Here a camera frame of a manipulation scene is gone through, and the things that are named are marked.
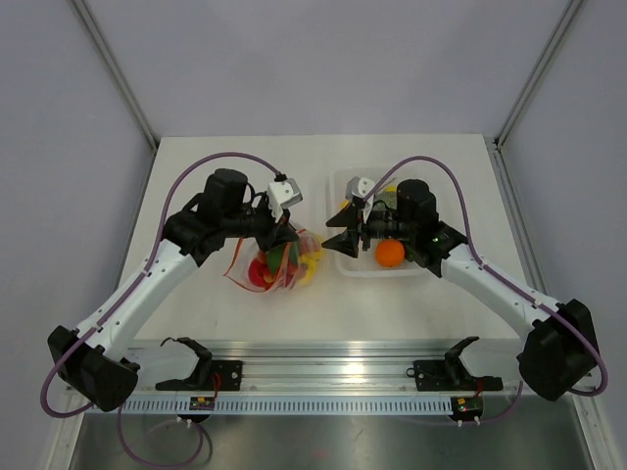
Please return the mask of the green netted melon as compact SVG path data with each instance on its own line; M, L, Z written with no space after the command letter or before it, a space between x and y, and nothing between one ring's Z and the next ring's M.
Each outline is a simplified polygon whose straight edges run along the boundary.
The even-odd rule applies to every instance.
M397 208L397 196L395 192L383 191L374 197L376 206L385 206L388 209L395 210Z

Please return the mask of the red lychee bunch with leaves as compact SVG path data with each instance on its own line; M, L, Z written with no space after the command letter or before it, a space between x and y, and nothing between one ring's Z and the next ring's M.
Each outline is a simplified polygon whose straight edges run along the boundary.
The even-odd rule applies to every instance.
M286 243L267 252L258 251L248 267L248 279L263 291L288 288L298 270L297 246Z

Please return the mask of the clear zip top bag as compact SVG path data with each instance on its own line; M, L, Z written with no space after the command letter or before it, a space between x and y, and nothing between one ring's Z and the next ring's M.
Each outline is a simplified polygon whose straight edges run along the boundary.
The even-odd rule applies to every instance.
M286 242L268 251L253 239L240 239L223 276L240 288L256 294L288 291L309 285L322 258L322 238L296 225L296 242Z

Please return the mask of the yellow bell pepper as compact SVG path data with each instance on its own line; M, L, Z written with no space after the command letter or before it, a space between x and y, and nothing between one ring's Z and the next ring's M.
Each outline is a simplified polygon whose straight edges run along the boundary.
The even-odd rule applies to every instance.
M313 281L321 259L322 251L308 252L299 255L298 270L295 274L296 286L306 286Z

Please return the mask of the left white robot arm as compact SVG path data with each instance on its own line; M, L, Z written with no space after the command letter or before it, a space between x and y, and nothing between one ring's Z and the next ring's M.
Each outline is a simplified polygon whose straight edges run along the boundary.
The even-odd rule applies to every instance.
M276 174L267 189L244 199L247 176L220 168L180 211L161 215L156 241L132 277L75 328L57 326L47 339L55 377L102 411L120 407L139 381L140 365L125 354L167 296L228 239L255 240L263 250L295 242L290 208L303 199L296 181Z

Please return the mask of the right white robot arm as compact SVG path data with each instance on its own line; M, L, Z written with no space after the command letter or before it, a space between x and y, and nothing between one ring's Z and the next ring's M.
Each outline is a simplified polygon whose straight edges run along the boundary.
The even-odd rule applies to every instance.
M345 205L326 223L341 232L323 242L324 249L355 259L373 240L399 242L407 261L462 288L517 333L523 342L516 358L520 376L545 400L573 391L598 367L598 341L584 304L527 288L479 256L468 236L440 219L425 181L402 181L392 209L380 209L373 190L368 178L348 182Z

